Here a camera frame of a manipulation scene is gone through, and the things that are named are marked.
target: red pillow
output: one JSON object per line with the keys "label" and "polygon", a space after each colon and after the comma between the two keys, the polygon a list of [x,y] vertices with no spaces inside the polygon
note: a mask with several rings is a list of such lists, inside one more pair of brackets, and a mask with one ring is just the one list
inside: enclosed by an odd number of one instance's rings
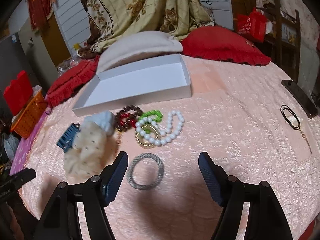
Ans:
{"label": "red pillow", "polygon": [[63,73],[50,87],[46,99],[49,106],[57,106],[71,98],[75,90],[89,82],[96,74],[99,56],[95,61],[82,60],[77,66]]}
{"label": "red pillow", "polygon": [[183,55],[204,59],[268,65],[264,55],[252,42],[220,26],[204,26],[192,31],[181,42]]}

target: white bead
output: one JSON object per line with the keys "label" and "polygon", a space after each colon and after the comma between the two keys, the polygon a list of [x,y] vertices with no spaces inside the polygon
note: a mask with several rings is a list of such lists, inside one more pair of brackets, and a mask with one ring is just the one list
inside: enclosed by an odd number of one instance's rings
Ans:
{"label": "white bead", "polygon": [[155,140],[155,146],[160,146],[160,145],[161,145],[160,140]]}

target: black phone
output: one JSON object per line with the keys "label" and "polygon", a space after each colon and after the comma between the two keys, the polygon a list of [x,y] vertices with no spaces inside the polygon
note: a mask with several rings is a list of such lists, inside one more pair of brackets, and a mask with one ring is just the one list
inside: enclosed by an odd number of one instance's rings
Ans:
{"label": "black phone", "polygon": [[284,85],[298,101],[310,119],[318,115],[318,109],[315,104],[293,80],[282,80],[281,84]]}

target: white bead necklace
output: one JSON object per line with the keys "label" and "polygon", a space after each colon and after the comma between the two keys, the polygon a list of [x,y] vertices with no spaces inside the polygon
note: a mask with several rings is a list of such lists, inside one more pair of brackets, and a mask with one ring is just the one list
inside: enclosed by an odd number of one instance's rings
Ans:
{"label": "white bead necklace", "polygon": [[[176,129],[172,132],[172,122],[173,122],[173,116],[177,115],[179,119],[179,123],[176,127]],[[161,145],[166,145],[167,143],[172,142],[182,131],[183,123],[185,122],[182,114],[180,111],[172,110],[171,112],[168,113],[168,120],[167,120],[167,128],[165,130],[160,131],[160,135],[162,137],[161,140],[154,139],[151,137],[149,134],[146,133],[146,131],[142,130],[141,125],[145,124],[149,120],[147,118],[143,118],[136,122],[136,132],[140,133],[141,136],[145,138],[149,143],[154,144],[155,146],[161,146]],[[152,121],[151,124],[156,128],[159,129],[157,123],[155,121]]]}

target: purple fabric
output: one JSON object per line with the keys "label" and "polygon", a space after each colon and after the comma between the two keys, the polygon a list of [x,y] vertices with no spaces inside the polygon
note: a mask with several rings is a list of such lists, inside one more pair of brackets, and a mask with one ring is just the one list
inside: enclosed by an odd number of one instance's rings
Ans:
{"label": "purple fabric", "polygon": [[42,116],[39,119],[39,122],[35,125],[33,131],[27,139],[21,138],[19,146],[17,148],[16,154],[14,156],[14,160],[11,166],[10,175],[16,174],[19,171],[23,170],[23,165],[26,162],[27,155],[31,149],[33,144],[33,140],[36,137],[38,131],[40,130],[44,120],[48,116],[48,111],[44,111]]}

